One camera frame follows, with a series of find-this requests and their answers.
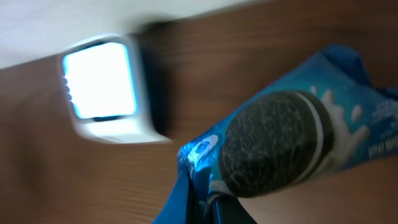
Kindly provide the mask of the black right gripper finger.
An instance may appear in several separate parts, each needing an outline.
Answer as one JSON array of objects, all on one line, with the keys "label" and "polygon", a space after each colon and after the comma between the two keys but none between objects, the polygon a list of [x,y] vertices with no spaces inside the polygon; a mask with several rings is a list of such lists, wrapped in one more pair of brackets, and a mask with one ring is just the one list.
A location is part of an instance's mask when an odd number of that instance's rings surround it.
[{"label": "black right gripper finger", "polygon": [[213,224],[257,224],[236,197],[223,195],[212,203]]}]

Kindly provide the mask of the blue snack wrapper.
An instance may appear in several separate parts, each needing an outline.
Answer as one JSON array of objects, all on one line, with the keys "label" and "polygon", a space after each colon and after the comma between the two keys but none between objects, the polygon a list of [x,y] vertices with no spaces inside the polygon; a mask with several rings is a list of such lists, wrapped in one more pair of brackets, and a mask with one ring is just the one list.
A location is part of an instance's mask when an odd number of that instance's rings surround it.
[{"label": "blue snack wrapper", "polygon": [[397,89],[376,88],[360,56],[329,45],[177,154],[156,223],[213,223],[212,203],[253,198],[397,154]]}]

